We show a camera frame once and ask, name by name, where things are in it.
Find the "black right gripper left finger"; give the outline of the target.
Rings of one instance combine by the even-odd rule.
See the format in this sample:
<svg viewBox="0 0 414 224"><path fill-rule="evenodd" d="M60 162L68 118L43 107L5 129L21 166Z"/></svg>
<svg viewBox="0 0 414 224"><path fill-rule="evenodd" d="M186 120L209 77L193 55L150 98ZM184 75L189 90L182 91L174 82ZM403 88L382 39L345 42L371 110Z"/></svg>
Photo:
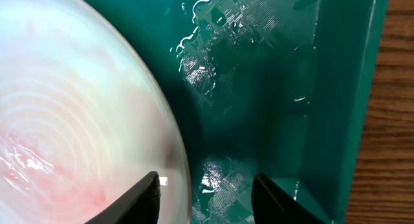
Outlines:
<svg viewBox="0 0 414 224"><path fill-rule="evenodd" d="M158 173L151 171L85 224L157 224L160 197Z"/></svg>

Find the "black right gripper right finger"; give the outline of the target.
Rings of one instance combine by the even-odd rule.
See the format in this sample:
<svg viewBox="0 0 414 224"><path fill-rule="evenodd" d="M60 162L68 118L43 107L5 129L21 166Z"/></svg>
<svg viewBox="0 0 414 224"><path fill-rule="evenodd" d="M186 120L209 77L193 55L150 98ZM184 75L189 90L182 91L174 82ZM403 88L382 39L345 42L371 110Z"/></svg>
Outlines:
<svg viewBox="0 0 414 224"><path fill-rule="evenodd" d="M264 174L254 177L251 202L256 224L323 224Z"/></svg>

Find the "light blue plate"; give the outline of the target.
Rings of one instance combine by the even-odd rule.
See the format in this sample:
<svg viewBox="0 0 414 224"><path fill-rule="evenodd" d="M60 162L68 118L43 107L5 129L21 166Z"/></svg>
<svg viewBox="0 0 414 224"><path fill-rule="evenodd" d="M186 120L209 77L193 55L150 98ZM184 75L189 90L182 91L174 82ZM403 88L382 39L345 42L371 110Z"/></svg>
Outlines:
<svg viewBox="0 0 414 224"><path fill-rule="evenodd" d="M1 222L86 223L146 174L159 223L189 223L173 113L125 38L83 0L1 0Z"/></svg>

